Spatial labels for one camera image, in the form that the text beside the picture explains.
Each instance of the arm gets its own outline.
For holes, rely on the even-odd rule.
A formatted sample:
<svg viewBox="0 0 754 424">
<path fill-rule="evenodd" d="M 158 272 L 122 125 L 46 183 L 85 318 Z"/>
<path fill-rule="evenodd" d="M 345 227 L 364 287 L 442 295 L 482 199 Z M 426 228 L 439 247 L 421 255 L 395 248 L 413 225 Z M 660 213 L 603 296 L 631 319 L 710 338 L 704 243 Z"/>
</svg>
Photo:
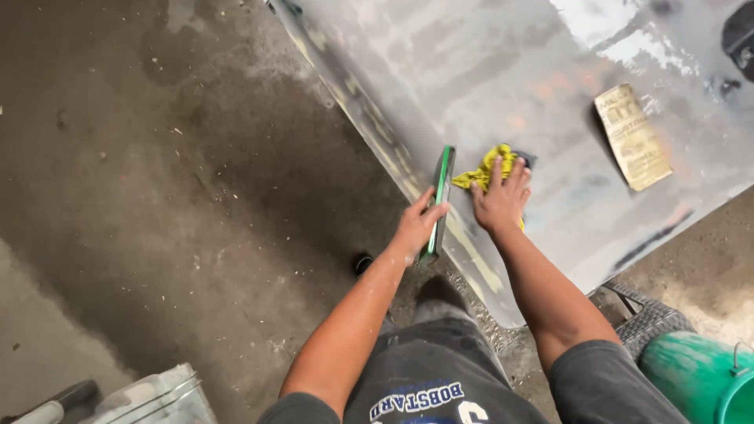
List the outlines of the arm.
<svg viewBox="0 0 754 424">
<path fill-rule="evenodd" d="M 448 211 L 448 204 L 424 211 L 433 192 L 430 188 L 406 209 L 385 251 L 306 340 L 283 382 L 281 398 L 308 393 L 343 420 L 345 403 L 372 352 L 403 271 L 429 239 L 434 223 Z"/>
<path fill-rule="evenodd" d="M 531 171 L 519 158 L 502 182 L 500 159 L 495 159 L 486 195 L 478 185 L 471 187 L 474 216 L 505 261 L 516 304 L 532 330 L 539 361 L 549 377 L 553 362 L 571 347 L 587 340 L 621 341 L 594 304 L 519 229 L 531 194 L 526 186 Z"/>
</svg>

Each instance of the rag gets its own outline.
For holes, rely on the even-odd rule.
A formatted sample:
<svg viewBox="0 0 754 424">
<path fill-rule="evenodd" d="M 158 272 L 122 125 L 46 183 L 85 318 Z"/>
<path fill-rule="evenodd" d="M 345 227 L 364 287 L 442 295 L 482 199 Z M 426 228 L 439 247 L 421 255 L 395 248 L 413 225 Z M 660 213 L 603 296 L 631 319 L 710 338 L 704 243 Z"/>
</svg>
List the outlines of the rag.
<svg viewBox="0 0 754 424">
<path fill-rule="evenodd" d="M 513 163 L 519 156 L 518 153 L 510 150 L 510 146 L 507 144 L 500 144 L 492 148 L 479 163 L 479 167 L 475 171 L 464 172 L 463 174 L 453 178 L 453 184 L 463 189 L 470 189 L 471 182 L 476 181 L 479 187 L 482 187 L 485 193 L 489 189 L 489 179 L 492 175 L 492 164 L 495 162 L 495 158 L 501 156 L 503 160 L 500 163 L 502 167 L 503 180 L 508 178 L 510 170 L 513 169 Z M 523 220 L 519 222 L 519 227 L 523 231 Z"/>
</svg>

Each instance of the hand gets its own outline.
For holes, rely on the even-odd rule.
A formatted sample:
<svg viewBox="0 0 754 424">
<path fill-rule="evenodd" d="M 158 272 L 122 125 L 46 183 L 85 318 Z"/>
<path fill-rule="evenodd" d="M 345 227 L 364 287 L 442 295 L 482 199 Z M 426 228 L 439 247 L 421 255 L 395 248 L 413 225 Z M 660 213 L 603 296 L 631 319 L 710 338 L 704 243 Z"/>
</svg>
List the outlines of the hand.
<svg viewBox="0 0 754 424">
<path fill-rule="evenodd" d="M 435 222 L 450 209 L 450 204 L 446 201 L 427 209 L 427 203 L 433 193 L 434 187 L 430 187 L 416 203 L 403 212 L 398 230 L 388 246 L 388 249 L 400 255 L 406 265 L 410 265 L 419 250 L 427 244 Z"/>
<path fill-rule="evenodd" d="M 519 228 L 523 206 L 532 194 L 532 190 L 526 186 L 532 175 L 531 170 L 524 168 L 526 161 L 523 158 L 517 158 L 513 169 L 510 170 L 510 175 L 503 181 L 501 160 L 500 156 L 495 158 L 486 195 L 479 184 L 471 183 L 471 194 L 474 196 L 474 217 L 487 232 Z"/>
</svg>

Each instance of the shoe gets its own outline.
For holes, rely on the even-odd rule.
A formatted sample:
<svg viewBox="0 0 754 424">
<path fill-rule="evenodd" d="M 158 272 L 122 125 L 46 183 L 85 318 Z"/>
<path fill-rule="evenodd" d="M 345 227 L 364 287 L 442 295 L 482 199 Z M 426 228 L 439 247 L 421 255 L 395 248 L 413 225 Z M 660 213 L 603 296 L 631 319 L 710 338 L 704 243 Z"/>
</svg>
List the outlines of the shoe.
<svg viewBox="0 0 754 424">
<path fill-rule="evenodd" d="M 375 258 L 366 252 L 356 255 L 351 261 L 351 269 L 353 269 L 356 278 L 359 278 L 364 272 L 366 272 L 366 269 L 369 268 L 374 261 Z"/>
<path fill-rule="evenodd" d="M 464 297 L 450 284 L 447 278 L 442 275 L 435 275 L 430 278 L 425 285 L 421 286 L 419 293 L 416 295 L 416 305 L 420 305 L 429 300 L 439 300 L 455 306 L 462 311 L 469 313 Z"/>
</svg>

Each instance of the stained floor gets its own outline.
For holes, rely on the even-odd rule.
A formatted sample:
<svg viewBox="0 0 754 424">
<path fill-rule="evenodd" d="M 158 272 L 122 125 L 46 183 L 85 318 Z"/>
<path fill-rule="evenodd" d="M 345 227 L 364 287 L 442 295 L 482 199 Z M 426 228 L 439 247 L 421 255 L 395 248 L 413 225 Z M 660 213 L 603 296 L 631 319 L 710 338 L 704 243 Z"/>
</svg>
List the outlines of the stained floor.
<svg viewBox="0 0 754 424">
<path fill-rule="evenodd" d="M 405 198 L 260 2 L 4 2 L 0 57 L 0 416 L 187 361 L 219 421 L 255 421 Z M 619 278 L 752 341 L 753 202 Z M 463 287 L 410 269 L 399 319 L 436 272 Z M 528 332 L 477 311 L 555 420 Z"/>
</svg>

